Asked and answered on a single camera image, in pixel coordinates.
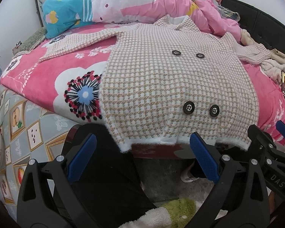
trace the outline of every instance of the bed frame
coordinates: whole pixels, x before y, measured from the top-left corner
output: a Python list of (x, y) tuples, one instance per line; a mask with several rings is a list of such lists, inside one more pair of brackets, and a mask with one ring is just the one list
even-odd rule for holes
[(241, 16), (239, 25), (267, 49), (277, 49), (285, 54), (285, 25), (263, 11), (238, 0), (222, 0), (221, 5)]

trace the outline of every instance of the silver bolt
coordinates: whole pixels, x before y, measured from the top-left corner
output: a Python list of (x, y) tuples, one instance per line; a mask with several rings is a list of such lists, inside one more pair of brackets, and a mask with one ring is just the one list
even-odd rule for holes
[(229, 157), (229, 155), (224, 154), (224, 155), (222, 156), (222, 159), (225, 160), (225, 161), (229, 161), (229, 160), (230, 160), (230, 157)]
[(61, 161), (64, 160), (64, 156), (63, 156), (63, 155), (59, 155), (59, 156), (57, 156), (56, 160), (57, 160), (58, 162), (61, 162)]
[(33, 165), (33, 164), (35, 164), (35, 162), (36, 162), (36, 160), (31, 159), (28, 163), (29, 163), (29, 165)]
[(254, 164), (254, 165), (257, 165), (257, 160), (256, 159), (252, 159), (251, 163)]

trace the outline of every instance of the button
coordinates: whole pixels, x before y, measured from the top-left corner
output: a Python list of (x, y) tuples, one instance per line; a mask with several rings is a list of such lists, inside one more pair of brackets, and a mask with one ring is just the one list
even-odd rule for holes
[(217, 117), (219, 115), (219, 106), (214, 104), (209, 109), (210, 116)]
[(197, 57), (197, 58), (200, 58), (200, 59), (203, 59), (203, 58), (205, 58), (205, 55), (202, 54), (202, 53), (197, 53), (197, 54), (196, 54), (196, 57)]
[(172, 51), (172, 54), (173, 54), (173, 55), (181, 55), (181, 52), (178, 51), (178, 50), (173, 50), (173, 51)]
[(194, 112), (194, 109), (195, 109), (195, 105), (193, 102), (187, 101), (186, 103), (184, 103), (183, 111), (185, 114), (187, 115), (192, 114)]

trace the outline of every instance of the pink comforter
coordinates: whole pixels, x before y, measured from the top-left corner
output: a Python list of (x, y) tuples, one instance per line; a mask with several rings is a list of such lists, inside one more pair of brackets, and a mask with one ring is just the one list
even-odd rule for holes
[[(21, 55), (11, 61), (3, 72), (1, 84), (25, 96), (27, 99), (50, 111), (79, 123), (102, 123), (99, 109), (99, 83), (116, 38), (109, 38), (73, 53), (39, 63), (46, 47), (71, 33), (91, 33), (112, 25), (97, 23), (67, 31), (58, 38), (44, 41), (30, 54)], [(259, 100), (258, 127), (267, 131), (273, 139), (285, 144), (275, 129), (278, 120), (285, 123), (285, 99), (270, 78), (259, 66), (243, 63)], [(77, 88), (70, 88), (74, 82)]]

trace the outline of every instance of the floor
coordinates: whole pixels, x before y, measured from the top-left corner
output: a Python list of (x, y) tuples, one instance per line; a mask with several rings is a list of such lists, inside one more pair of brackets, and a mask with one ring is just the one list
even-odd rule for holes
[(145, 193), (154, 202), (164, 202), (177, 198), (188, 198), (202, 202), (213, 187), (213, 182), (198, 179), (184, 183), (181, 172), (191, 164), (191, 160), (135, 159)]

